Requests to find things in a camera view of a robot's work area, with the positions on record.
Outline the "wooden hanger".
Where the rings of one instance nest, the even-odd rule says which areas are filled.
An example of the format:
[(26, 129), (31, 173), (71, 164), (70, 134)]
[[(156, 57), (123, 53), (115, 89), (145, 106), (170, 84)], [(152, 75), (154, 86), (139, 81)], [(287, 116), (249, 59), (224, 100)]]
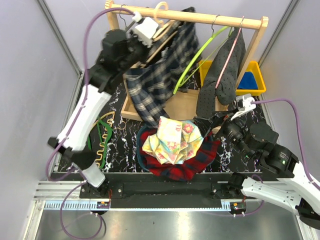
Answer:
[(141, 64), (142, 68), (145, 68), (151, 61), (156, 57), (156, 55), (163, 49), (163, 47), (175, 36), (177, 33), (177, 28), (181, 25), (180, 21), (177, 20), (169, 20), (164, 23), (163, 20), (158, 19), (158, 11), (161, 6), (164, 6), (164, 11), (169, 9), (169, 5), (165, 1), (161, 1), (156, 5), (153, 11), (153, 19), (158, 23), (159, 29), (153, 35), (153, 43), (157, 43), (161, 41), (162, 43), (153, 51), (153, 53), (148, 57), (144, 64)]

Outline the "floral pastel skirt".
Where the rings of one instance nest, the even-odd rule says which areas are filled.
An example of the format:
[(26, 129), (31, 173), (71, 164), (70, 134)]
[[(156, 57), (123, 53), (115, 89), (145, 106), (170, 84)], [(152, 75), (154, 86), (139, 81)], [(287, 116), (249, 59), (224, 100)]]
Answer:
[(181, 165), (196, 156), (204, 138), (190, 120), (160, 117), (157, 132), (146, 138), (142, 150), (160, 164)]

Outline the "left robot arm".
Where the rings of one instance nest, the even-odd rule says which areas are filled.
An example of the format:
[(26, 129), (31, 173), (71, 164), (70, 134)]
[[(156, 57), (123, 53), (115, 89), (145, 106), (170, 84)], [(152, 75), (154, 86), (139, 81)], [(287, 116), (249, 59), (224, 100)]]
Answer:
[(48, 144), (81, 170), (97, 198), (108, 193), (105, 175), (95, 163), (96, 154), (86, 146), (91, 127), (110, 100), (123, 74), (137, 62), (144, 62), (153, 43), (155, 31), (135, 27), (126, 32), (110, 30), (101, 42), (102, 50), (95, 65), (85, 72), (88, 84), (82, 89), (79, 101), (66, 126)]

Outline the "red plaid skirt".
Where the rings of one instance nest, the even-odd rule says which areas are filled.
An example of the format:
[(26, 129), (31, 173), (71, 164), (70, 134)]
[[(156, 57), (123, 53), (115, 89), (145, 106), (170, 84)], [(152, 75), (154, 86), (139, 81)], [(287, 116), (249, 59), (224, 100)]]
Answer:
[(136, 157), (140, 167), (154, 174), (157, 177), (166, 177), (168, 179), (180, 182), (189, 182), (196, 174), (202, 173), (211, 165), (216, 156), (221, 142), (214, 140), (213, 134), (204, 138), (202, 145), (197, 151), (195, 157), (186, 160), (183, 164), (173, 165), (170, 163), (160, 164), (158, 160), (143, 151), (142, 147), (147, 137), (156, 133), (156, 129), (143, 126), (136, 135)]

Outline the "navy plaid skirt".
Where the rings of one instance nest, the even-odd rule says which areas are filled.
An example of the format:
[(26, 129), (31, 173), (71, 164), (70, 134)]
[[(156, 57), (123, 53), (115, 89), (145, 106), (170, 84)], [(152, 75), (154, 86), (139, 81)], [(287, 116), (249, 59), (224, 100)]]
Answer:
[[(195, 23), (180, 22), (174, 37), (146, 67), (140, 65), (125, 74), (133, 106), (150, 128), (158, 127), (160, 117), (168, 117), (165, 104), (173, 96), (179, 77), (200, 49)], [(161, 43), (153, 43), (149, 56)]]

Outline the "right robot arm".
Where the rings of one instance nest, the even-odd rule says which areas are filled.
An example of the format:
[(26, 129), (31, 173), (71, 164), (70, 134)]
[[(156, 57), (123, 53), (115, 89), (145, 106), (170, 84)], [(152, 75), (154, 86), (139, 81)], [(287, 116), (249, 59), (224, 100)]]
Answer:
[(288, 210), (309, 227), (320, 228), (320, 192), (307, 178), (298, 157), (277, 144), (279, 135), (269, 125), (258, 122), (248, 126), (234, 111), (218, 111), (210, 118), (196, 116), (193, 122), (203, 136), (219, 127), (218, 134), (229, 140), (247, 160), (256, 160), (263, 173), (291, 187), (279, 189), (234, 172), (214, 196), (236, 199), (242, 195), (260, 199)]

